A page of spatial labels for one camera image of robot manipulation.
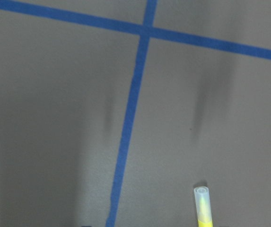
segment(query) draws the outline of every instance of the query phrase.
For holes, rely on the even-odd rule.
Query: yellow tube end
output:
[[[198,220],[198,227],[213,227],[212,221],[210,222],[202,222]]]

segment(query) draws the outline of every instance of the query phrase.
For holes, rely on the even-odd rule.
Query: marker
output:
[[[213,227],[209,188],[194,188],[198,227]]]

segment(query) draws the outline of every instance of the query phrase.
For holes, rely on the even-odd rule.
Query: cylindrical object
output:
[[[198,227],[213,227],[209,189],[207,187],[194,188]]]

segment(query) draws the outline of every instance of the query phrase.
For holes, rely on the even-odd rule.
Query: gray floor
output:
[[[140,1],[25,0],[142,23]],[[271,1],[159,0],[155,27],[271,49]],[[139,38],[0,10],[0,227],[104,227]],[[271,61],[152,39],[117,227],[271,226]]]

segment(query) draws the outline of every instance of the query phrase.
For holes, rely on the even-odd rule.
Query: blue line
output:
[[[134,35],[149,34],[151,37],[156,39],[190,44],[271,60],[271,50],[269,49],[151,27],[150,25],[152,25],[153,23],[153,19],[151,19],[151,14],[146,15],[144,19],[145,26],[143,26],[114,19],[107,19],[104,17],[91,16],[87,14],[75,13],[44,6],[37,6],[17,1],[0,0],[0,9],[16,13],[28,14],[32,16],[71,22],[75,24],[125,32]]]
[[[144,26],[152,26],[154,15],[156,11],[157,0],[147,0],[145,16],[144,16]],[[111,205],[109,216],[106,221],[106,227],[114,227],[116,221],[116,215],[118,210],[118,205],[121,196],[122,182],[127,162],[127,156],[129,151],[129,144],[132,134],[133,122],[137,107],[137,102],[140,94],[140,85],[142,76],[144,73],[145,62],[149,47],[150,37],[147,34],[140,36],[139,47],[137,50],[134,74],[131,82],[131,87],[129,91],[129,98],[125,113],[124,124],[122,128],[122,137],[120,142],[120,148],[117,155],[116,167],[111,191]]]
[[[271,60],[271,50],[187,33],[151,28],[150,37]]]
[[[142,30],[142,25],[18,1],[0,0],[0,9],[135,35],[139,35]]]

